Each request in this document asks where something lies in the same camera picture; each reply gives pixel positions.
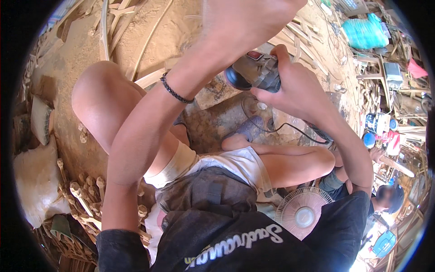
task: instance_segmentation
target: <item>gray slipper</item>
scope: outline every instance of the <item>gray slipper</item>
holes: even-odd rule
[[[243,122],[236,131],[230,132],[225,137],[222,138],[222,140],[225,140],[228,137],[233,136],[234,134],[243,134],[248,139],[248,142],[252,142],[256,137],[258,137],[262,130],[259,129],[263,128],[264,126],[264,120],[259,115],[251,116],[251,118],[247,119],[245,122]]]
[[[178,124],[182,124],[186,127],[187,139],[189,140],[189,146],[191,146],[192,145],[192,138],[191,138],[189,129],[187,128],[186,122],[184,121],[183,112],[181,112],[180,115],[172,123],[173,126],[176,126]]]

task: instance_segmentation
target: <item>electric fan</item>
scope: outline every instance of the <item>electric fan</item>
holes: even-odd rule
[[[299,188],[281,201],[276,210],[275,221],[302,240],[319,221],[322,206],[332,202],[334,200],[322,189]]]

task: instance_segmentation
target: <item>angle grinder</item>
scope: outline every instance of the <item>angle grinder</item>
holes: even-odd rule
[[[224,75],[231,86],[242,91],[248,91],[252,87],[257,87],[271,93],[276,93],[281,88],[281,80],[278,73],[278,58],[257,51],[249,51],[241,56],[230,67],[225,69]],[[314,124],[305,120],[303,121],[325,141],[334,141]]]

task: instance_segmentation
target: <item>red power switch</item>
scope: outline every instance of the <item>red power switch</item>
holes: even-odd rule
[[[246,55],[253,60],[259,60],[264,54],[257,51],[249,51]]]

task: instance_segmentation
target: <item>fan grille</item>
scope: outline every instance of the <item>fan grille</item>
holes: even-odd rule
[[[279,204],[275,221],[288,230],[299,240],[304,239],[314,229],[319,221],[323,205],[334,202],[332,198],[322,189],[317,187],[303,187],[288,194]],[[312,223],[306,227],[296,221],[296,212],[302,207],[305,213],[314,215]]]

